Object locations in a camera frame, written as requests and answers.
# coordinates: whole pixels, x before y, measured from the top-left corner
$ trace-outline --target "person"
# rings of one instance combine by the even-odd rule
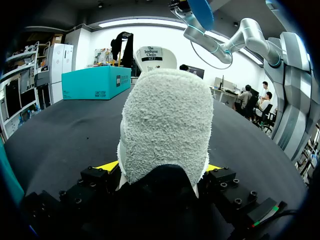
[[[267,106],[270,104],[270,99],[272,98],[272,93],[271,92],[267,92],[265,95],[265,100],[261,101],[259,104],[259,109],[256,108],[255,109],[255,114],[258,117],[262,117],[262,112],[267,108]]]
[[[252,97],[252,93],[250,91],[251,86],[246,85],[245,91],[238,96],[238,99],[242,100],[242,104],[240,102],[234,102],[232,106],[233,110],[239,113],[241,110],[245,109],[249,99]]]
[[[189,72],[189,67],[188,67],[187,65],[185,65],[185,64],[182,64],[182,65],[180,66],[180,70]]]
[[[269,92],[268,83],[266,81],[264,81],[264,82],[262,82],[262,84],[263,84],[263,90],[262,90],[262,95],[261,95],[261,100],[260,100],[261,103],[264,100],[266,100],[266,94]]]

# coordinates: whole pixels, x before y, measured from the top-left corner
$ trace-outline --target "ceiling light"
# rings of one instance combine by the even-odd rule
[[[182,22],[153,19],[153,18],[133,18],[133,19],[124,19],[124,20],[117,20],[117,21],[108,21],[108,22],[100,23],[99,26],[101,28],[106,28],[106,27],[114,27],[114,26],[121,26],[121,25],[128,25],[128,24],[167,25],[170,27],[179,27],[183,29],[186,28],[186,24]]]
[[[123,19],[123,20],[116,20],[116,21],[108,21],[104,23],[100,23],[99,26],[101,28],[107,28],[107,27],[119,27],[121,25],[134,25],[134,24],[151,24],[151,25],[162,25],[162,26],[168,26],[168,27],[178,27],[181,29],[186,28],[186,24],[178,21],[170,21],[170,20],[163,20],[163,19],[154,19],[154,18],[131,18],[131,19]],[[216,34],[212,31],[206,31],[205,35],[210,36],[221,43],[226,43],[229,39],[221,36],[219,34]],[[256,64],[263,66],[263,62],[260,61],[256,56],[254,56],[252,53],[247,51],[246,49],[242,48],[239,52],[246,55],[248,58],[250,58],[252,61],[254,61]]]

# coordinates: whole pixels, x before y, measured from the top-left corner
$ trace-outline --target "office chair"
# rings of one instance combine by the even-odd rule
[[[249,119],[253,116],[254,112],[254,107],[256,103],[258,102],[258,97],[253,95],[249,101],[247,102],[246,106],[244,109],[240,111],[240,114],[244,116],[246,119]]]
[[[263,124],[260,126],[261,129],[266,128],[265,133],[267,133],[269,130],[270,130],[270,133],[272,133],[271,127],[275,126],[276,119],[277,119],[277,114],[270,113],[269,117],[266,120],[266,124]]]
[[[265,110],[262,112],[262,116],[256,116],[257,121],[254,123],[258,128],[261,128],[261,130],[263,130],[262,126],[264,125],[265,122],[267,122],[268,116],[269,116],[269,112],[272,108],[272,104],[269,104]]]

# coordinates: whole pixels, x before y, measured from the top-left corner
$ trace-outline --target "computer monitor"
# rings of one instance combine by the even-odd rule
[[[254,90],[253,88],[251,88],[250,92],[251,92],[252,96],[256,96],[257,98],[259,97],[259,92]]]
[[[194,67],[194,66],[188,66],[189,67],[189,72],[192,74],[197,75],[198,77],[204,79],[204,75],[205,75],[205,70]]]

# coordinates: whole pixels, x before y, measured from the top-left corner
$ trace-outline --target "man sitting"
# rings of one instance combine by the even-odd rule
[[[256,108],[255,109],[255,114],[258,116],[258,117],[262,117],[262,113],[263,111],[268,107],[268,105],[270,104],[270,99],[272,98],[272,93],[271,92],[267,92],[265,94],[265,99],[264,101],[260,101],[260,104],[259,104],[259,109]]]
[[[246,85],[245,91],[238,96],[238,99],[242,100],[242,104],[240,102],[234,102],[232,106],[233,110],[239,113],[241,110],[245,109],[249,99],[252,97],[252,93],[250,91],[251,86]]]

